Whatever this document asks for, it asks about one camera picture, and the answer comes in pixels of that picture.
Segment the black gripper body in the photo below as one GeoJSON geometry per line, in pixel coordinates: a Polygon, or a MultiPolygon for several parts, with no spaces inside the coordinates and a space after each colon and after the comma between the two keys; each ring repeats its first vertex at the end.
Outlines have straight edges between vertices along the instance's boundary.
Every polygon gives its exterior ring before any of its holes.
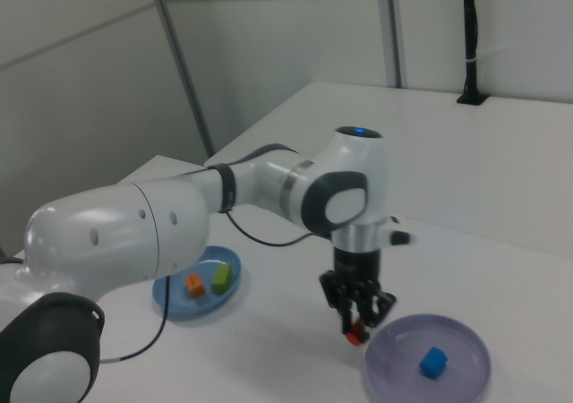
{"type": "Polygon", "coordinates": [[[380,287],[381,250],[367,253],[353,253],[339,248],[334,249],[335,277],[352,285],[372,283],[380,287]]]}

